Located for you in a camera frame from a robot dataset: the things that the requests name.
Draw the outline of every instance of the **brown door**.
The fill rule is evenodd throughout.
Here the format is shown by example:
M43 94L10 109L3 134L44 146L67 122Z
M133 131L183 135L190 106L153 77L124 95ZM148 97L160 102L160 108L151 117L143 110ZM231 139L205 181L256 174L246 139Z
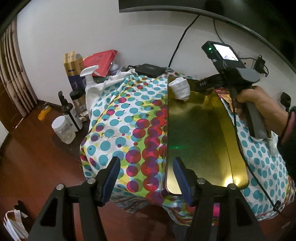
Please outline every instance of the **brown door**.
M9 132L12 132L21 119L22 116L12 103L0 80L0 121Z

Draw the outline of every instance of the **television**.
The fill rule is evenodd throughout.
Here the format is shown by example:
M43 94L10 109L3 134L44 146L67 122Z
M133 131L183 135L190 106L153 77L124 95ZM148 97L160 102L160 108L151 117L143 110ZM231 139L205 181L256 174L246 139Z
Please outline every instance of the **television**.
M119 12L168 10L218 19L252 34L296 73L296 21L291 4L267 0L119 0Z

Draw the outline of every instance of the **red bag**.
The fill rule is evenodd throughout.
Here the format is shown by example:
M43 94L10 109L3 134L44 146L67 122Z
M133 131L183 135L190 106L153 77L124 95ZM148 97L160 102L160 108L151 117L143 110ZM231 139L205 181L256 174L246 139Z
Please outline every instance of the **red bag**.
M100 53L95 53L89 57L87 57L83 63L85 67L90 67L93 65L98 65L99 68L96 69L96 72L99 74L93 73L93 76L101 76L106 77L109 71L109 68L111 66L111 63L113 62L115 56L117 54L117 51L112 49Z

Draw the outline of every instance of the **person's arm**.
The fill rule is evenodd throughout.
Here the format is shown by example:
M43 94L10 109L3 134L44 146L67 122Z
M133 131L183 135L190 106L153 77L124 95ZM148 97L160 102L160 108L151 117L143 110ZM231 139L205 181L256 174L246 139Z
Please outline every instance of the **person's arm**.
M290 113L286 112L259 86L254 89L242 90L237 101L251 101L264 118L265 127L279 136L278 151L283 157L289 175L296 179L296 107ZM243 117L241 108L237 108L240 118Z

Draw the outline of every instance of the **wall outlet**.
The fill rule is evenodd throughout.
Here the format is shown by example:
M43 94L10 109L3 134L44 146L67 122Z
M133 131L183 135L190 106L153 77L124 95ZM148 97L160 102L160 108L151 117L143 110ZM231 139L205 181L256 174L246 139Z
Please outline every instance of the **wall outlet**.
M249 56L244 55L242 52L238 52L237 55L240 58L249 58ZM244 63L247 69L252 69L255 65L255 60L253 59L242 59L242 62Z

